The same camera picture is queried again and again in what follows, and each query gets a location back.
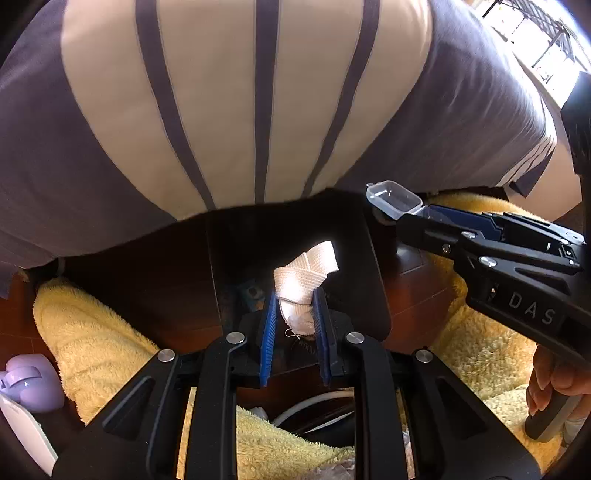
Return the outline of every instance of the yellow fuzzy towel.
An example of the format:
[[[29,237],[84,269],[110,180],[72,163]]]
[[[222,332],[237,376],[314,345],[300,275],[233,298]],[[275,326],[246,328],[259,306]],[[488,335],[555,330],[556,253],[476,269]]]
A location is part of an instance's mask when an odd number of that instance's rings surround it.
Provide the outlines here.
[[[158,351],[113,310],[63,280],[44,284],[33,315],[60,370],[61,383],[89,423]],[[184,459],[195,389],[187,405],[177,476]],[[354,456],[352,448],[307,442],[250,412],[237,409],[236,452],[240,480],[290,480]]]
[[[512,212],[537,218],[504,200],[469,193],[441,195],[430,203],[474,213]],[[432,258],[443,277],[452,279],[456,292],[449,321],[433,345],[434,353],[501,419],[545,471],[558,454],[561,435],[539,443],[523,431],[528,416],[525,390],[535,342],[467,306],[466,283],[453,272],[452,261]]]

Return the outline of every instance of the plastic bag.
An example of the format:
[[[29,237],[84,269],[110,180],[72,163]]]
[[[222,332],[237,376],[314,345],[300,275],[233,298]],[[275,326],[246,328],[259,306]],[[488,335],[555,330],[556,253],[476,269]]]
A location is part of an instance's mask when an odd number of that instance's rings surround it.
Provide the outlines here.
[[[402,433],[404,440],[404,453],[407,460],[408,478],[414,478],[414,459],[413,449],[410,445],[408,432]],[[337,465],[329,465],[321,468],[315,468],[297,480],[354,480],[355,478],[355,459],[349,458]]]

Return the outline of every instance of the blue gripper pad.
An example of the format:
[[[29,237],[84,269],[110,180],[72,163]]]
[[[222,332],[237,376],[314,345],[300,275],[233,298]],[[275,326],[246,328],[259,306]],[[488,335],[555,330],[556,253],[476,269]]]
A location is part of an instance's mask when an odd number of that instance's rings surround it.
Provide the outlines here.
[[[261,337],[261,369],[259,370],[259,380],[262,387],[267,386],[271,376],[271,364],[273,362],[273,346],[275,345],[275,325],[277,324],[277,295],[272,291],[268,300],[267,308],[264,312],[264,329]]]
[[[326,335],[327,320],[323,318],[322,309],[320,308],[320,295],[324,295],[322,289],[315,289],[312,296],[312,309],[314,316],[314,331],[316,333],[316,346],[318,348],[318,363],[320,367],[320,376],[324,386],[328,386],[331,379],[330,365],[329,365],[329,343]]]

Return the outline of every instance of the white cloth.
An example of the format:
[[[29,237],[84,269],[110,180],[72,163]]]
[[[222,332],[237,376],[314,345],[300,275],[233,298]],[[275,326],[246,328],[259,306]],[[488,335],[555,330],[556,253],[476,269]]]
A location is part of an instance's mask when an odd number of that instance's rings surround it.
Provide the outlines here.
[[[339,269],[331,242],[322,242],[285,267],[276,268],[275,292],[281,315],[296,335],[314,335],[312,292]]]

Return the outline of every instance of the white cable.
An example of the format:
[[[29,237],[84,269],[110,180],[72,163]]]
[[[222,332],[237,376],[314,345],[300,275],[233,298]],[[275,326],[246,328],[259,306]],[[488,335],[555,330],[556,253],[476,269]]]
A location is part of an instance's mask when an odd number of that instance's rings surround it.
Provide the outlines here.
[[[316,430],[320,430],[320,429],[323,429],[324,427],[328,427],[328,426],[332,425],[333,423],[337,423],[338,421],[343,420],[345,417],[352,415],[353,413],[355,413],[355,412],[348,411],[347,413],[341,415],[340,417],[336,417],[335,419],[329,420],[326,423],[323,423],[322,425],[318,425],[317,427],[314,427],[313,429],[308,430],[307,432],[304,432],[304,434],[315,432]]]
[[[315,397],[307,398],[306,400],[296,403],[293,407],[288,408],[285,412],[279,415],[275,420],[273,420],[272,423],[275,427],[278,427],[289,417],[295,415],[301,410],[304,410],[304,408],[308,408],[312,405],[316,405],[317,403],[332,400],[334,398],[352,398],[353,396],[353,390],[336,390],[334,392],[321,393],[320,395],[316,395]]]

